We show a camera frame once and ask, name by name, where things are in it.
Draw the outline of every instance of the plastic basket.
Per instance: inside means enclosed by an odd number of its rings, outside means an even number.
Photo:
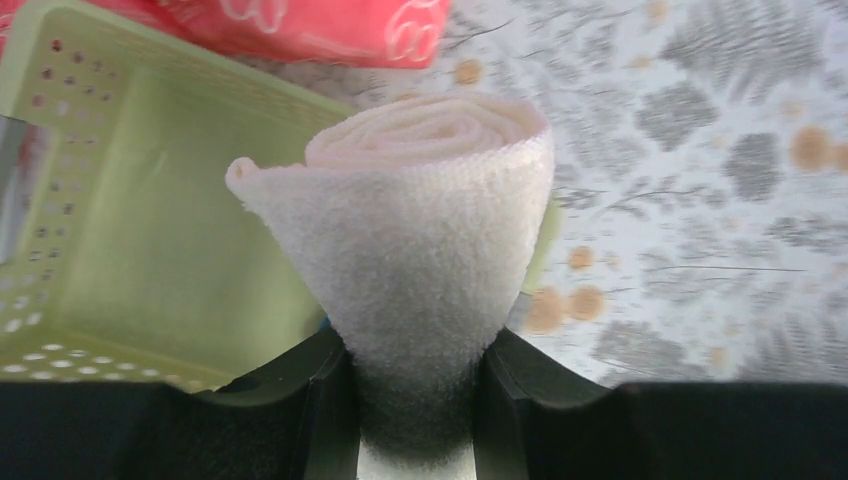
[[[240,156],[300,162],[351,109],[76,0],[18,12],[0,86],[0,114],[60,136],[0,266],[0,380],[198,391],[318,329],[321,308],[224,172]]]

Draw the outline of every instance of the white towel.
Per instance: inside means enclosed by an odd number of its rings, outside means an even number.
[[[538,110],[482,94],[359,113],[316,135],[305,166],[230,166],[227,186],[353,355],[375,452],[428,464],[467,452],[474,367],[518,295],[553,170]]]

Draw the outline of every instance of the white cartoon print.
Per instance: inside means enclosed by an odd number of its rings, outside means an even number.
[[[253,19],[256,28],[266,35],[280,30],[288,11],[288,0],[220,0],[224,14],[243,22]]]
[[[388,59],[423,62],[430,58],[439,44],[437,25],[443,15],[439,0],[408,0],[401,5],[386,25]]]

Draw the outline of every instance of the floral tablecloth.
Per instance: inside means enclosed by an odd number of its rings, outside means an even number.
[[[251,62],[534,98],[565,220],[511,326],[576,372],[848,383],[848,0],[455,0],[430,70]]]

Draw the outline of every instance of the red package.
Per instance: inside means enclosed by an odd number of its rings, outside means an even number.
[[[0,47],[26,0],[0,0]],[[426,68],[450,0],[87,0],[225,55]]]

